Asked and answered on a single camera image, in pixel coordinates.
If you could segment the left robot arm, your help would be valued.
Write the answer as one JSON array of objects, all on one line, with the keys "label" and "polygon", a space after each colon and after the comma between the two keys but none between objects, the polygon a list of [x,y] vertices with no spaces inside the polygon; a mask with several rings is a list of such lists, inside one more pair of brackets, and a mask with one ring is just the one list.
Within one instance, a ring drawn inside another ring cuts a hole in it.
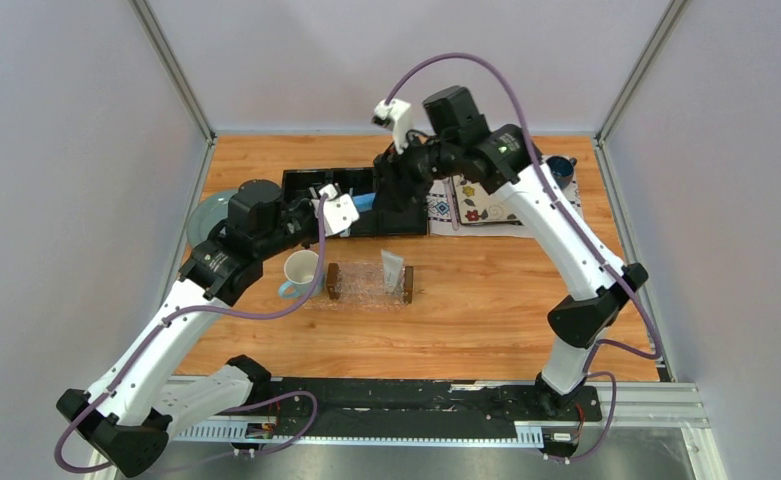
[{"label": "left robot arm", "polygon": [[246,356],[178,388],[167,381],[199,338],[263,275],[264,263],[291,248],[324,247],[359,217],[351,195],[335,184],[287,197],[269,180],[250,180],[223,207],[198,208],[212,222],[180,268],[160,309],[127,351],[84,390],[57,402],[67,419],[61,435],[79,435],[124,475],[148,470],[168,443],[220,412],[257,415],[270,405],[267,370]]}]

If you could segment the grey white toothpaste tube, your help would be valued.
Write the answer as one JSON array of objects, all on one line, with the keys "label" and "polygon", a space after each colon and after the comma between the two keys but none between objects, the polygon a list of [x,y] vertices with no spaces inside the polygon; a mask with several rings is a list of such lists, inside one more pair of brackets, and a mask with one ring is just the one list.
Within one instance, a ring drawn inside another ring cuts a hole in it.
[{"label": "grey white toothpaste tube", "polygon": [[392,252],[382,250],[381,260],[384,291],[388,294],[391,294],[402,283],[402,277],[405,269],[404,258]]}]

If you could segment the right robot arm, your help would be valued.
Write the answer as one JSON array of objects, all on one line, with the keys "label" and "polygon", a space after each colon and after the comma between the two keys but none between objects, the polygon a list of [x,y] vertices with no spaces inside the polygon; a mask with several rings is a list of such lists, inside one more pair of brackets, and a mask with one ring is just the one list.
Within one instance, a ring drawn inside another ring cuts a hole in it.
[{"label": "right robot arm", "polygon": [[647,279],[639,263],[625,264],[593,233],[539,161],[529,136],[514,124],[488,126],[471,92],[452,86],[424,103],[433,136],[418,137],[411,106],[382,100],[374,124],[393,144],[376,157],[376,210],[402,211],[423,199],[434,182],[462,176],[503,204],[532,233],[566,284],[567,296],[548,314],[556,335],[537,382],[545,416],[564,417],[576,405],[595,344]]}]

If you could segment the light blue mug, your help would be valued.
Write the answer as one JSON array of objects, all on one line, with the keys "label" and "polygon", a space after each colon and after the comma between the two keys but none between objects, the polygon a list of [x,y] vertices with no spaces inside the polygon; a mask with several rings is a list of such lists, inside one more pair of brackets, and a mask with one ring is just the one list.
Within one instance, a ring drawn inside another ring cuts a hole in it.
[{"label": "light blue mug", "polygon": [[282,299],[295,299],[310,293],[317,296],[322,291],[324,271],[320,256],[311,250],[291,254],[284,264],[285,282],[279,287]]}]

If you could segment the blue toothpaste tube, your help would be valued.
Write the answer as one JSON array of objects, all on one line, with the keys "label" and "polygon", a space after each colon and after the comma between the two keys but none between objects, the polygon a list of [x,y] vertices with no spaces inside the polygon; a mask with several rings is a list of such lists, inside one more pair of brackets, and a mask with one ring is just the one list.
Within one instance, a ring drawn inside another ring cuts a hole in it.
[{"label": "blue toothpaste tube", "polygon": [[356,195],[352,197],[352,200],[358,212],[367,212],[373,209],[375,194],[367,193]]}]

